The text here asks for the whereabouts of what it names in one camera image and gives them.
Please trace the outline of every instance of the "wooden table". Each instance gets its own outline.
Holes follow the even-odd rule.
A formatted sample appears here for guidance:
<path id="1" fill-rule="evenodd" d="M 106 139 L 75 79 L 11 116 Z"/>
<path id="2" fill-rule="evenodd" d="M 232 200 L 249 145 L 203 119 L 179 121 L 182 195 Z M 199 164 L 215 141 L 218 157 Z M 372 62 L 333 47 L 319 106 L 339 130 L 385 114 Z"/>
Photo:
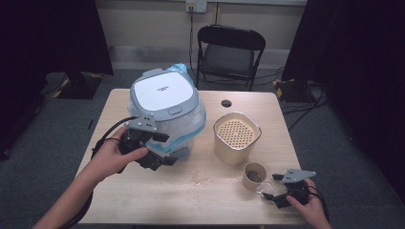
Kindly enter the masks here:
<path id="1" fill-rule="evenodd" d="M 262 129 L 249 161 L 267 169 L 265 188 L 275 195 L 285 192 L 271 174 L 300 169 L 277 98 L 271 93 L 200 91 L 206 107 L 205 128 L 195 137 L 190 157 L 157 171 L 130 163 L 120 175 L 106 178 L 95 189 L 93 203 L 80 223 L 260 225 L 303 223 L 293 208 L 278 209 L 257 192 L 242 185 L 243 168 L 220 162 L 213 152 L 213 124 L 223 115 L 238 111 Z M 230 100 L 225 108 L 221 102 Z M 91 149 L 115 123 L 129 116 L 129 89 L 112 90 L 80 164 L 89 162 Z"/>

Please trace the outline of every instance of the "beige bin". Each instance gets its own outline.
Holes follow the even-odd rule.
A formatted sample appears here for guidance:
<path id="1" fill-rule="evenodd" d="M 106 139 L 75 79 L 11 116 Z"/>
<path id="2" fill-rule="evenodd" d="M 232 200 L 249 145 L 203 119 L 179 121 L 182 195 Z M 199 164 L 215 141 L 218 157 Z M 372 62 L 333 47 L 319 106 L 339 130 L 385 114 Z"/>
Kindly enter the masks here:
<path id="1" fill-rule="evenodd" d="M 262 134 L 260 127 L 246 115 L 234 112 L 214 124 L 214 152 L 225 164 L 244 162 Z"/>

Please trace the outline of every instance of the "person's left hand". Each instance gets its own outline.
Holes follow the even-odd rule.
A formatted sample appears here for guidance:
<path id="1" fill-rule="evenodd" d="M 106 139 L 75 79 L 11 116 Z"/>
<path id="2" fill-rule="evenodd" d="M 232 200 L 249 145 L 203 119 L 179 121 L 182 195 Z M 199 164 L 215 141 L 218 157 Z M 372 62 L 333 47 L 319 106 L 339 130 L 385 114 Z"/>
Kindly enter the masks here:
<path id="1" fill-rule="evenodd" d="M 110 138 L 120 140 L 126 130 L 127 128 L 121 127 Z M 101 182 L 104 178 L 120 171 L 131 161 L 142 158 L 148 153 L 148 149 L 142 147 L 127 155 L 122 155 L 118 149 L 118 140 L 106 140 L 89 164 L 83 169 L 82 174 L 86 174 L 87 178 L 95 182 Z"/>

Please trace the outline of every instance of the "wall socket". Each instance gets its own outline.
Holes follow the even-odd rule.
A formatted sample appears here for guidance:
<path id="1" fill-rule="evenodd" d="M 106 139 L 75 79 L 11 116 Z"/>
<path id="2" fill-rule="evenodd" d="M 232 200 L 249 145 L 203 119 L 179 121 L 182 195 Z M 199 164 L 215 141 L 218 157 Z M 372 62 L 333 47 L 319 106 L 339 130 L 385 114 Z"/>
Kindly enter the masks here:
<path id="1" fill-rule="evenodd" d="M 206 2 L 205 1 L 186 1 L 185 11 L 193 12 L 206 12 Z"/>

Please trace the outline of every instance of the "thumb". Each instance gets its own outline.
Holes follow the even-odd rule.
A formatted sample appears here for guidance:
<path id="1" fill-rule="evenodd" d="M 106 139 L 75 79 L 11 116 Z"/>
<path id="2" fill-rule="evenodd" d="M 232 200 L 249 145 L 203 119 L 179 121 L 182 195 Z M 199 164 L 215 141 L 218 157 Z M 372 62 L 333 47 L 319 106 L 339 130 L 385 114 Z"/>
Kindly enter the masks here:
<path id="1" fill-rule="evenodd" d="M 287 201 L 299 212 L 304 210 L 304 205 L 302 205 L 296 198 L 292 196 L 286 196 Z"/>
<path id="2" fill-rule="evenodd" d="M 129 162 L 134 161 L 134 160 L 138 160 L 139 158 L 142 158 L 144 156 L 146 156 L 148 154 L 149 150 L 146 147 L 141 147 L 139 149 L 136 149 L 133 152 L 130 152 L 126 155 L 124 155 L 125 160 Z"/>

